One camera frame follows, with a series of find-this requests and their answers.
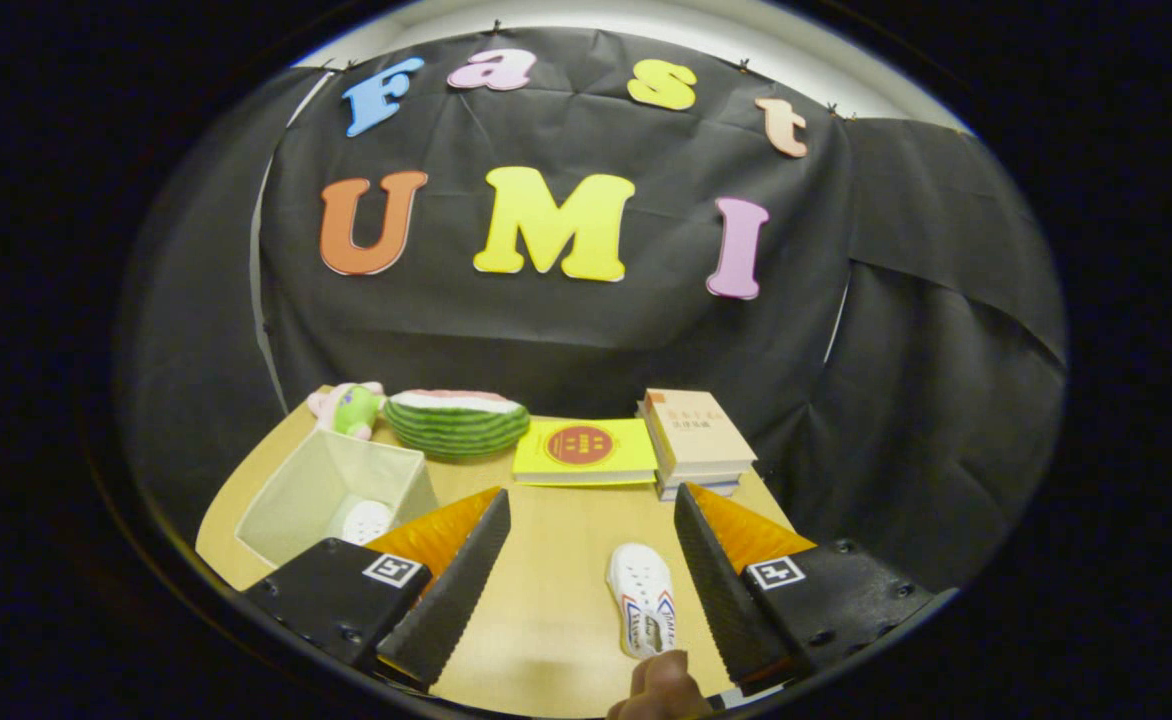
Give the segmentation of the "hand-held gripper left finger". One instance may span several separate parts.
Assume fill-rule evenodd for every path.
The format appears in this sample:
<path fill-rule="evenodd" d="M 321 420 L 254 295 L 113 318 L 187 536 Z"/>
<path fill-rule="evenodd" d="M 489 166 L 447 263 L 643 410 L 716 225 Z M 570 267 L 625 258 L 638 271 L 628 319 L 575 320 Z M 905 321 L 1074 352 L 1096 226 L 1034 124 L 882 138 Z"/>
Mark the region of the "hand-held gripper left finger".
<path fill-rule="evenodd" d="M 438 682 L 510 532 L 491 487 L 367 544 L 316 542 L 246 591 L 316 650 L 413 691 Z"/>

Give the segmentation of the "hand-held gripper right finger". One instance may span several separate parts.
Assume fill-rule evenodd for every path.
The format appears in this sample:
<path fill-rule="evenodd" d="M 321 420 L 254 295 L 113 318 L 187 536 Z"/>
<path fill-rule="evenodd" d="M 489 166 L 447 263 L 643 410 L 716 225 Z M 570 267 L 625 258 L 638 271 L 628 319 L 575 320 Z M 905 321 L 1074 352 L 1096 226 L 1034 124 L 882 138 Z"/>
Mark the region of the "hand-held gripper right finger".
<path fill-rule="evenodd" d="M 747 694 L 859 660 L 950 602 L 860 542 L 816 544 L 696 484 L 677 489 L 674 525 L 720 659 Z"/>

